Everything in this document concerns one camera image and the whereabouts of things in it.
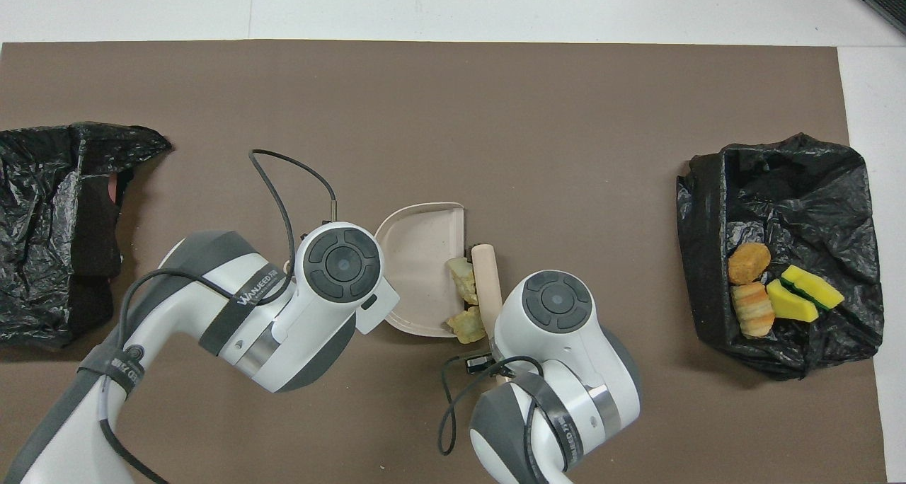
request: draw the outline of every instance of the velcro strap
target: velcro strap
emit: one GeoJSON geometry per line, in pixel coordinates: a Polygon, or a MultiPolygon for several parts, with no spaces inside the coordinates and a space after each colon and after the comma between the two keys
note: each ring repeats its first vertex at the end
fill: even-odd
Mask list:
{"type": "Polygon", "coordinates": [[[145,377],[145,368],[138,359],[112,345],[94,346],[79,364],[79,371],[82,369],[113,378],[126,391],[127,397],[145,377]]]}
{"type": "Polygon", "coordinates": [[[198,345],[211,355],[220,355],[220,351],[236,333],[242,322],[252,313],[258,302],[268,293],[274,284],[285,277],[277,267],[268,263],[252,275],[252,278],[233,294],[233,297],[220,309],[217,316],[198,338],[198,345]]]}
{"type": "Polygon", "coordinates": [[[554,432],[560,451],[563,452],[563,461],[566,462],[564,471],[570,470],[582,461],[585,452],[582,447],[582,438],[579,436],[579,426],[576,426],[573,416],[557,393],[551,388],[544,378],[531,372],[524,372],[512,379],[512,383],[525,391],[534,399],[541,415],[554,432]]]}

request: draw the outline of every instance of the brown mat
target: brown mat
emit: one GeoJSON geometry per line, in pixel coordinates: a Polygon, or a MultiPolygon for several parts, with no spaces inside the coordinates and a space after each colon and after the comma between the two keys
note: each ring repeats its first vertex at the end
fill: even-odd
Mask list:
{"type": "MultiPolygon", "coordinates": [[[[195,230],[236,229],[282,263],[279,217],[246,160],[274,149],[329,178],[340,217],[372,231],[406,204],[465,204],[467,243],[495,245],[504,288],[548,267],[585,279],[638,361],[644,401],[570,472],[576,483],[885,480],[871,363],[778,384],[711,351],[677,247],[674,178],[693,155],[797,132],[847,143],[834,49],[4,45],[0,128],[78,120],[148,126],[176,147],[127,192],[118,296],[195,230]]],[[[298,233],[326,217],[314,180],[268,167],[298,233]]],[[[52,357],[0,354],[0,468],[103,332],[52,357]]],[[[177,337],[120,432],[175,482],[491,482],[466,435],[474,400],[456,451],[437,454],[437,372],[462,350],[384,324],[317,383],[268,394],[177,337]]]]}

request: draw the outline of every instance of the white table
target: white table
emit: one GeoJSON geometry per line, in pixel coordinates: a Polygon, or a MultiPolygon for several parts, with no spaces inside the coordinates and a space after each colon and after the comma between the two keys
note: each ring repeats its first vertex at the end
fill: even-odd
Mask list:
{"type": "Polygon", "coordinates": [[[906,481],[906,36],[859,0],[0,0],[0,42],[321,38],[836,46],[886,284],[874,358],[889,481],[906,481]]]}

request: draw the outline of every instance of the gray button pad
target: gray button pad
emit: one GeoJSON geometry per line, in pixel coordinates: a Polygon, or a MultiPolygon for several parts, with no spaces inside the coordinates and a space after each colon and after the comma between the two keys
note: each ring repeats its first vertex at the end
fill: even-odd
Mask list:
{"type": "Polygon", "coordinates": [[[378,284],[378,246],[368,235],[359,229],[331,229],[314,238],[303,268],[305,280],[321,298],[356,301],[378,284]]]}
{"type": "Polygon", "coordinates": [[[525,281],[525,313],[551,333],[569,333],[585,325],[592,313],[592,295],[579,279],[566,272],[546,270],[525,281]]]}

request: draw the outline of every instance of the white robotic arm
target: white robotic arm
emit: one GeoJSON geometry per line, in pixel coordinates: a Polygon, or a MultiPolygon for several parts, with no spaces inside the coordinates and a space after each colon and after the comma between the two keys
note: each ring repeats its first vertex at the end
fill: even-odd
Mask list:
{"type": "Polygon", "coordinates": [[[286,280],[282,272],[237,233],[189,236],[161,268],[201,275],[230,297],[177,275],[151,279],[127,315],[125,345],[117,348],[114,330],[82,362],[74,383],[14,459],[4,484],[132,482],[99,416],[115,425],[127,393],[174,332],[194,337],[268,391],[310,384],[333,364],[356,328],[369,332],[395,307],[398,296],[383,278],[382,264],[381,248],[362,227],[329,223],[300,245],[295,281],[275,300],[258,304],[286,280]]]}
{"type": "Polygon", "coordinates": [[[577,277],[535,272],[495,322],[498,359],[512,381],[479,398],[469,425],[479,461],[498,482],[568,483],[564,475],[638,417],[640,379],[631,356],[598,323],[595,300],[577,277]]]}

